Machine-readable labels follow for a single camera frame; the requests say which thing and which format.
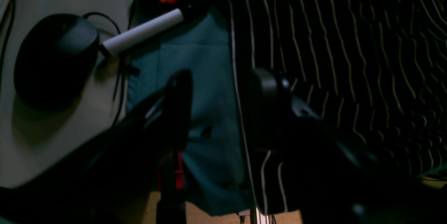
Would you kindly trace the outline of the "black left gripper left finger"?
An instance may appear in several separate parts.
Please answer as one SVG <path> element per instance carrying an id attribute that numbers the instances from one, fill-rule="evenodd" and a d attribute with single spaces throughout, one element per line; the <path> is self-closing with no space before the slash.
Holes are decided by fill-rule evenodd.
<path id="1" fill-rule="evenodd" d="M 188 140 L 190 70 L 135 106 L 117 125 L 15 189 L 1 188 L 1 222 L 115 224 L 107 208 L 152 188 L 158 167 Z"/>

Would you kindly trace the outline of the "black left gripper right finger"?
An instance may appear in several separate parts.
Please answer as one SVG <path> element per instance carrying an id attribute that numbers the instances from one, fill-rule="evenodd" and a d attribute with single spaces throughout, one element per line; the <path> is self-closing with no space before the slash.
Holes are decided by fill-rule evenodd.
<path id="1" fill-rule="evenodd" d="M 405 176 L 327 125 L 276 71 L 250 71 L 250 151 L 259 211 L 304 224 L 445 224 L 446 186 Z"/>

